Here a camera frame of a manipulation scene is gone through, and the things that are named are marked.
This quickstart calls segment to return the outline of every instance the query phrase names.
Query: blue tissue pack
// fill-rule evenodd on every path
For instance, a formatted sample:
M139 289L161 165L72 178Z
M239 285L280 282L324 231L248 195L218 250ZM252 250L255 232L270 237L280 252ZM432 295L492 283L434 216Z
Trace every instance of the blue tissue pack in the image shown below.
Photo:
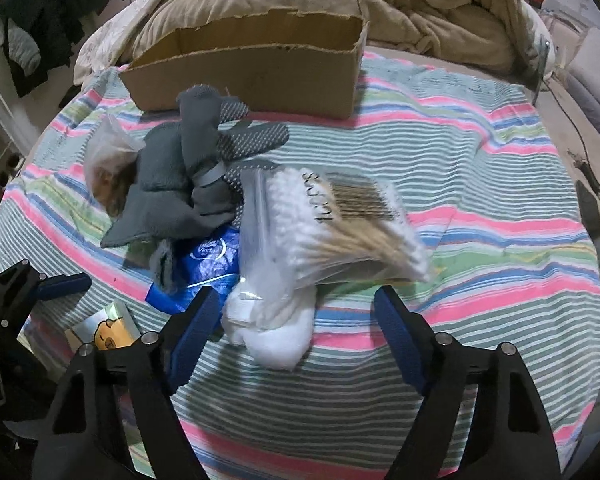
M238 282L238 241L240 233L221 228L200 242L187 240L176 247L174 279L177 292L166 294L155 283L145 301L166 314L184 312L200 288L212 286L220 296L220 307Z

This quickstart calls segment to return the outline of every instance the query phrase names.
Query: gray glove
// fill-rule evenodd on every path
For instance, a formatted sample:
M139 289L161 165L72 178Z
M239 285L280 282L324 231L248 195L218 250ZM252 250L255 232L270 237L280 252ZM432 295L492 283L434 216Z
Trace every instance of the gray glove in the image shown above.
M250 126L251 121L241 121L219 133L221 121L240 119L249 109L209 86L183 92L178 104L182 120L160 124L146 136L124 211L100 242L101 247L117 247L162 240L150 266L154 282L167 292L174 289L173 241L206 238L233 220L242 202L241 169L276 166L266 160L236 160L288 140L288 129L281 123Z

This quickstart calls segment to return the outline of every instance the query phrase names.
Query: cable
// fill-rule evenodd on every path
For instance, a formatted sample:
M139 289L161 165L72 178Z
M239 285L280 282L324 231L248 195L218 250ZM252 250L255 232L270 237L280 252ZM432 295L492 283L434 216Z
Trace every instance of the cable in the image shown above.
M551 89L551 87L548 84L545 84L545 86L547 87L547 89L549 90L549 92L551 92L551 95L554 96L556 104L560 107L560 110L562 110L562 113L567 116L567 119L569 120L569 122L573 125L574 129L576 130L576 133L578 134L578 137L580 137L580 142L582 143L582 147L584 149L584 156L587 159L587 164L589 165L589 169L591 170L591 174L596 179L596 181L598 183L600 183L600 181L598 180L598 178L596 177L596 175L593 173L593 168L591 167L591 162L589 160L589 153L587 152L587 145L584 143L584 139L582 138L582 134L580 133L580 130L576 126L576 123L573 122L573 119L571 119L570 115L567 113L567 111L564 109L564 107L560 104L560 101L558 100L558 97L556 96L556 94L554 93L554 91Z

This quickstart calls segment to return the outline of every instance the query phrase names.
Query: cardboard box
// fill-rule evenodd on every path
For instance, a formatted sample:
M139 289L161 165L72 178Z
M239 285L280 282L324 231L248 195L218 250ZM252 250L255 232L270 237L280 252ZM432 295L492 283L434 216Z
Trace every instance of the cardboard box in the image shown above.
M177 108L206 83L251 110L348 118L367 24L356 16L271 9L170 32L120 74L141 110Z

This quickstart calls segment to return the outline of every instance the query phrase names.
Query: black jacket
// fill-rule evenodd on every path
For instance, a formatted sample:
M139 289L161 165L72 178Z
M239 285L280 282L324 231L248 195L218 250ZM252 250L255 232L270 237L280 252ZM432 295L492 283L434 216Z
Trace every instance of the black jacket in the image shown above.
M80 18L90 12L102 12L109 0L2 0L0 17L3 23L11 18L26 30L40 49L41 62L37 70L25 76L22 69L9 59L8 37L5 33L3 49L11 68L11 76L19 97L28 94L48 78L52 68L69 66L72 43L84 35Z

